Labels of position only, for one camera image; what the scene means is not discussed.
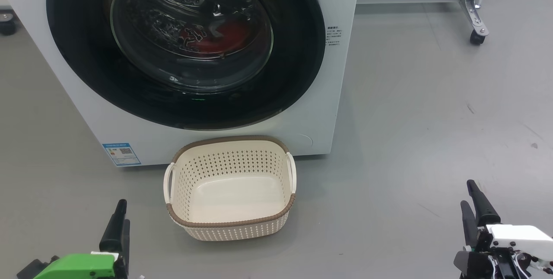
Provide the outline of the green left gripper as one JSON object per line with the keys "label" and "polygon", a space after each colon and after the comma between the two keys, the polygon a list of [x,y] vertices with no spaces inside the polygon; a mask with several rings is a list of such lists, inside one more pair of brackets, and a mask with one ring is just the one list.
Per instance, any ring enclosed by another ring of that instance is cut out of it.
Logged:
{"label": "green left gripper", "polygon": [[123,253],[126,271],[130,270],[130,220],[127,201],[119,200],[99,242],[100,252],[54,256],[34,279],[115,279],[118,253]]}

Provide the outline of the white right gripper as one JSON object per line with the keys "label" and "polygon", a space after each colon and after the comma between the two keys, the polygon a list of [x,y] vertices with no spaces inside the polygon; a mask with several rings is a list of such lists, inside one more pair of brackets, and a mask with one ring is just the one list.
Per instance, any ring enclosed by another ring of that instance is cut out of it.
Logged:
{"label": "white right gripper", "polygon": [[461,201],[465,246],[454,258],[461,279],[530,279],[531,270],[552,274],[553,240],[531,225],[502,225],[486,195],[472,179],[470,204]]}

